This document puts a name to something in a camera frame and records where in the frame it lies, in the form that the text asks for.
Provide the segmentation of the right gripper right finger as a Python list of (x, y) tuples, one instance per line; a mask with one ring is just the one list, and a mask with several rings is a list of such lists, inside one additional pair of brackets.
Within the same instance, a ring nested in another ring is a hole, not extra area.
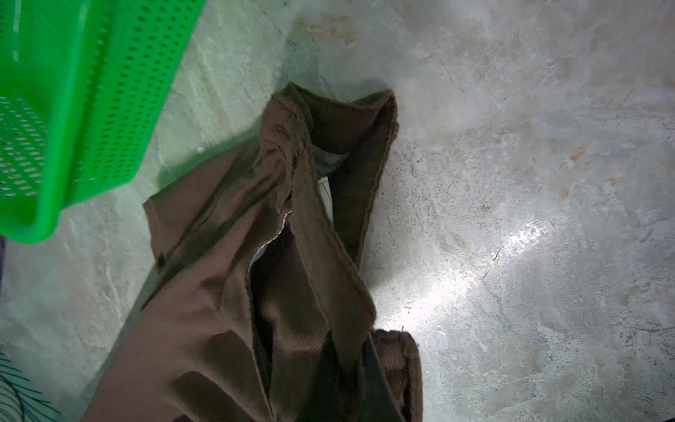
[(400, 334), (400, 332), (371, 332), (360, 349), (358, 364), (360, 421), (403, 422), (404, 416), (397, 406), (377, 352), (376, 333), (386, 340), (393, 340), (395, 334)]

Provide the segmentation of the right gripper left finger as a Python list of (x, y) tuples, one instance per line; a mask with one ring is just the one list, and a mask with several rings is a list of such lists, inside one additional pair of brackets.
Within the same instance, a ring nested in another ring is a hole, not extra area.
[(297, 422), (348, 420), (341, 405), (342, 367), (332, 337), (327, 337)]

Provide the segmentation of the brown trousers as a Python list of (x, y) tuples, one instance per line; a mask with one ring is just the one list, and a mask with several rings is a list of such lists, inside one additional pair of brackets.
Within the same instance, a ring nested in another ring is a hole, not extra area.
[(418, 345), (375, 328), (360, 274), (398, 127), (392, 91), (342, 103), (290, 84), (256, 139), (151, 197), (158, 280), (84, 420), (296, 421), (332, 337), (346, 421), (360, 421), (371, 332), (400, 332), (376, 348), (404, 421), (422, 420)]

